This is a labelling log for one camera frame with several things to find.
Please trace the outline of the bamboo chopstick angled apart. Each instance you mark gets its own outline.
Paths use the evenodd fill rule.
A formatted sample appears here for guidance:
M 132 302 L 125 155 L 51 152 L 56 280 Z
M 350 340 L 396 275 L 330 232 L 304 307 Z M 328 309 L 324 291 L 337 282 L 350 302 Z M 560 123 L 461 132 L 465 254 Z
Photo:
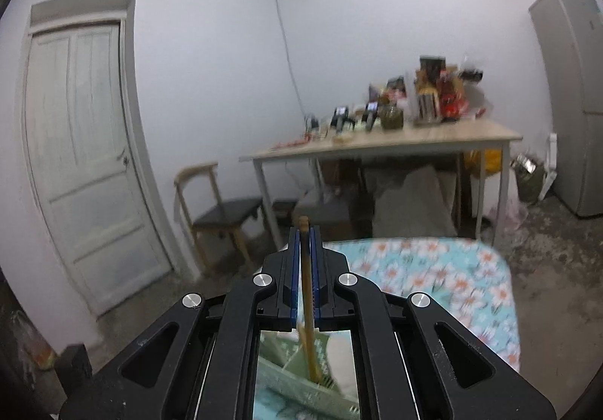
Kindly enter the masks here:
M 300 217 L 300 220 L 298 220 L 298 229 L 300 230 L 300 277 L 301 295 L 303 296 L 303 324 L 298 328 L 298 332 L 300 333 L 301 343 L 305 350 L 309 378 L 314 383 L 320 383 L 322 380 L 322 370 L 318 362 L 315 347 L 310 221 L 307 216 Z

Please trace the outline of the white plastic rice paddle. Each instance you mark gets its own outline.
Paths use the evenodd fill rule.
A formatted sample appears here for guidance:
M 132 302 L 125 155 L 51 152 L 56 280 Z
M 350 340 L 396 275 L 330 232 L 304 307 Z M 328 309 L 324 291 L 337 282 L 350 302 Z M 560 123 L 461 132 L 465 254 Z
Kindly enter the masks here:
M 330 374 L 339 391 L 350 399 L 358 398 L 352 340 L 347 331 L 333 332 L 326 345 Z

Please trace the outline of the wooden chair black seat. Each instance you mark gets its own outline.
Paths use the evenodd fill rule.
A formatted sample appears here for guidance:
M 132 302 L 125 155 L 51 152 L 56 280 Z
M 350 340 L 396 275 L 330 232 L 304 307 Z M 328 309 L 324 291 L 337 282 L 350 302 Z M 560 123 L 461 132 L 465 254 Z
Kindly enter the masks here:
M 174 178 L 177 202 L 184 216 L 186 227 L 191 236 L 193 248 L 205 271 L 213 271 L 207 254 L 205 254 L 200 237 L 204 234 L 228 235 L 231 243 L 243 257 L 248 269 L 254 266 L 247 247 L 243 224 L 250 218 L 263 219 L 267 226 L 267 217 L 263 208 L 263 200 L 259 197 L 224 200 L 218 187 L 218 162 L 208 162 L 182 168 Z M 207 177 L 211 184 L 215 205 L 202 215 L 192 217 L 186 203 L 185 189 L 195 178 Z

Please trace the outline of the green perforated utensil holder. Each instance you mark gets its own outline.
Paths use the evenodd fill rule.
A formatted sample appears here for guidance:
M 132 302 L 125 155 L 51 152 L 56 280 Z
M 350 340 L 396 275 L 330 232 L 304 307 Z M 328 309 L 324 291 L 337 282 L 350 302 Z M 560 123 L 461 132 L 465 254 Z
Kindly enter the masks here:
M 331 377 L 326 345 L 333 332 L 316 332 L 322 380 L 309 378 L 302 342 L 296 331 L 264 331 L 260 340 L 254 419 L 359 419 L 358 398 L 345 397 Z

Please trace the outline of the floral turquoise tablecloth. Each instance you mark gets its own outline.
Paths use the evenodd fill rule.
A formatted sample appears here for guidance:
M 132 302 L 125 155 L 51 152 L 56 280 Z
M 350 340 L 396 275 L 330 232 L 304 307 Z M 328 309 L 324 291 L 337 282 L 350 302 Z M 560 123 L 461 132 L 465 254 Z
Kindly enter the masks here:
M 329 241 L 349 270 L 394 296 L 427 293 L 498 354 L 520 368 L 511 273 L 502 256 L 465 238 L 373 238 Z

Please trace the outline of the wooden top metal table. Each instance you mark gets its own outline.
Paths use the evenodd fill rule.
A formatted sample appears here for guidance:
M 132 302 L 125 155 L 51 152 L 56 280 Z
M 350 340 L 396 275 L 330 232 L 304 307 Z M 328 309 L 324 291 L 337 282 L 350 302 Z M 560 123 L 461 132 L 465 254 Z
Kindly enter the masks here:
M 423 126 L 405 125 L 401 130 L 374 129 L 371 132 L 354 131 L 347 142 L 336 142 L 332 136 L 321 141 L 308 142 L 297 147 L 264 150 L 240 157 L 254 167 L 257 185 L 263 199 L 263 209 L 275 247 L 283 247 L 280 230 L 272 208 L 264 165 L 267 163 L 308 160 L 311 162 L 315 185 L 322 187 L 318 161 L 321 159 L 362 159 L 378 157 L 406 157 L 412 155 L 463 154 L 470 151 L 499 150 L 502 172 L 499 183 L 497 220 L 492 244 L 504 232 L 504 218 L 508 203 L 510 149 L 523 136 L 491 119 L 461 120 Z

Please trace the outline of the clutter of items on table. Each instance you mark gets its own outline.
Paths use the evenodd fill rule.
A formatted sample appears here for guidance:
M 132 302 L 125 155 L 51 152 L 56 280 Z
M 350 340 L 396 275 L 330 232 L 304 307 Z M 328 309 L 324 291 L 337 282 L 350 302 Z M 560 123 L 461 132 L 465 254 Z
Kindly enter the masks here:
M 361 126 L 371 132 L 379 124 L 385 130 L 398 130 L 404 124 L 420 125 L 456 122 L 469 111 L 465 93 L 467 83 L 477 84 L 484 72 L 473 65 L 449 65 L 442 57 L 420 58 L 420 68 L 415 71 L 414 94 L 410 96 L 404 76 L 389 79 L 385 84 L 371 83 L 368 101 L 358 106 L 338 106 L 324 120 L 307 114 L 305 131 L 290 142 L 280 142 L 274 149 L 283 150 L 307 145 L 333 134 L 335 142 L 343 141 L 343 132 Z

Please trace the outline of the yellow plastic bag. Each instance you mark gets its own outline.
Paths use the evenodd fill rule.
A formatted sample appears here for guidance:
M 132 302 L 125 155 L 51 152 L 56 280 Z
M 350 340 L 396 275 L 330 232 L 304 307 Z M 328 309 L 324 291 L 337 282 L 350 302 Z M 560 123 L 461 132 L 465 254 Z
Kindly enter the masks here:
M 476 178 L 481 176 L 481 171 L 484 171 L 485 177 L 495 175 L 501 171 L 502 151 L 487 149 L 466 152 L 464 154 L 464 166 Z

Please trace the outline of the pink plastic bag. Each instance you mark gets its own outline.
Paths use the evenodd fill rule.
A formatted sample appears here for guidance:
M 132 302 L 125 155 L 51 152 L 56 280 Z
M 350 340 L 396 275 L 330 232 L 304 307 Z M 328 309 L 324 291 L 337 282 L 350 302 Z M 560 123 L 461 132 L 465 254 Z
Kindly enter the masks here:
M 503 218 L 503 233 L 511 234 L 520 229 L 528 216 L 527 205 L 519 200 L 510 199 L 507 203 L 505 216 Z

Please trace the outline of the green bag with items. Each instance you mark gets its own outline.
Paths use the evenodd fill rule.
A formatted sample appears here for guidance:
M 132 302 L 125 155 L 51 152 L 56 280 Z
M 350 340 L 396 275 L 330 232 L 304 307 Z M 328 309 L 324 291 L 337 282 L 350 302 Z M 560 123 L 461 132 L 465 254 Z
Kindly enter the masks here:
M 511 164 L 515 172 L 517 191 L 520 201 L 534 204 L 544 185 L 546 170 L 544 163 L 528 154 L 518 154 Z

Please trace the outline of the white panel door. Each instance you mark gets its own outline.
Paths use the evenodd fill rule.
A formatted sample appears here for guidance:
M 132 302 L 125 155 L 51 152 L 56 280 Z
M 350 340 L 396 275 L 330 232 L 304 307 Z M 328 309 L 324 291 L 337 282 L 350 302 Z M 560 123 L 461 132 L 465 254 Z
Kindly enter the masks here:
M 143 133 L 136 0 L 33 6 L 23 140 L 67 276 L 101 316 L 179 268 Z

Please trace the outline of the grey refrigerator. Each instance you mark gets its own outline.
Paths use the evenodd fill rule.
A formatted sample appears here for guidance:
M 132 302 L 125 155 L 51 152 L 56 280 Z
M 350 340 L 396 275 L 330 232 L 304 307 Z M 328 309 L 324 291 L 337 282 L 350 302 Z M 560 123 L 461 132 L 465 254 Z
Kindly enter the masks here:
M 557 197 L 579 217 L 602 214 L 602 12 L 596 0 L 537 0 L 530 17 L 557 135 Z

